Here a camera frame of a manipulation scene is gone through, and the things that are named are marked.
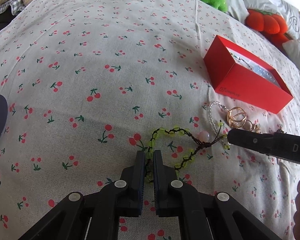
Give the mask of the pearl gold earring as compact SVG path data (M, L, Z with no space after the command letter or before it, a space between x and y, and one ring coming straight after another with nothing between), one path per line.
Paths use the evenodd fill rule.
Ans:
M250 131L254 133L261 133L260 124L251 124Z

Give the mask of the red open cardboard box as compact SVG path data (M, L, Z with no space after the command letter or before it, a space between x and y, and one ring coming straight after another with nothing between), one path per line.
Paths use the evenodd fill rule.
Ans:
M204 56L204 63L216 93L274 114L293 99L271 65L219 35Z

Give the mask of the red orange plush pumpkin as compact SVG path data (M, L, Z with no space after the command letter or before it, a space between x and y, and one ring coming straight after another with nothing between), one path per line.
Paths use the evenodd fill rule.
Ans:
M245 25L260 32L277 48L290 40L287 34L288 25L282 16L253 9L248 9L248 12Z

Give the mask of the cherry print bed sheet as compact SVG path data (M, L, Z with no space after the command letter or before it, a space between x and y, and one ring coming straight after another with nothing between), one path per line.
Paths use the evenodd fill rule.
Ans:
M220 35L270 64L293 100L273 114L215 93L203 58ZM300 73L198 0L33 0L0 31L0 239L18 239L67 194L119 179L155 129L227 133L224 106L263 133L300 135Z

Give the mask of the white patterned pillow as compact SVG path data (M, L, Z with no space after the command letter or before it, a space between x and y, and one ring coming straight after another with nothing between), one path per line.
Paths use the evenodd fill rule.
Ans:
M296 7L284 0L226 0L227 13L241 23L249 15L248 10L260 10L282 16L287 23L287 35L297 40L300 35L300 13Z

